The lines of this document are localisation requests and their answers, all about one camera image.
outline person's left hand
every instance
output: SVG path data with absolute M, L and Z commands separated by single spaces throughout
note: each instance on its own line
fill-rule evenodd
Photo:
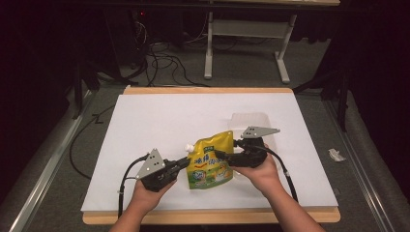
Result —
M 129 206 L 135 206 L 143 215 L 154 210 L 160 203 L 163 195 L 176 183 L 173 181 L 162 188 L 159 192 L 147 190 L 141 181 L 135 183 L 132 199 Z

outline plastic bag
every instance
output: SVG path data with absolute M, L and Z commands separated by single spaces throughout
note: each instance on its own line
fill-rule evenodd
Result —
M 190 165 L 187 167 L 190 189 L 208 189 L 232 179 L 233 170 L 228 163 L 218 159 L 215 150 L 233 153 L 232 130 L 199 139 L 193 151 L 188 154 Z

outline forearm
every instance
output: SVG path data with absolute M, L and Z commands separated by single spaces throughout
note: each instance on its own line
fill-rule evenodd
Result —
M 282 187 L 264 192 L 283 231 L 324 231 L 324 229 Z
M 138 232 L 145 215 L 136 206 L 130 205 L 109 231 Z

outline wooden edge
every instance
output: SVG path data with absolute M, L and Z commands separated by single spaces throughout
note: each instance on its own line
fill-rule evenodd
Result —
M 218 0 L 215 2 L 244 2 L 244 3 L 264 3 L 264 4 L 283 4 L 301 6 L 321 6 L 336 7 L 340 5 L 339 0 Z
M 340 221 L 338 207 L 305 208 L 319 223 Z M 114 224 L 117 212 L 84 212 L 86 224 Z M 278 223 L 271 209 L 152 211 L 142 224 L 253 224 Z
M 124 95 L 136 94 L 235 94 L 235 93 L 293 93 L 289 88 L 214 88 L 214 87 L 127 87 Z

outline person's right hand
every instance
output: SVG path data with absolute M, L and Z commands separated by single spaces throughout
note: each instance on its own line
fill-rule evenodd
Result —
M 257 167 L 231 166 L 231 168 L 248 177 L 253 185 L 264 195 L 268 193 L 269 190 L 276 188 L 277 185 L 281 187 L 277 165 L 271 154 L 268 154 L 262 164 Z

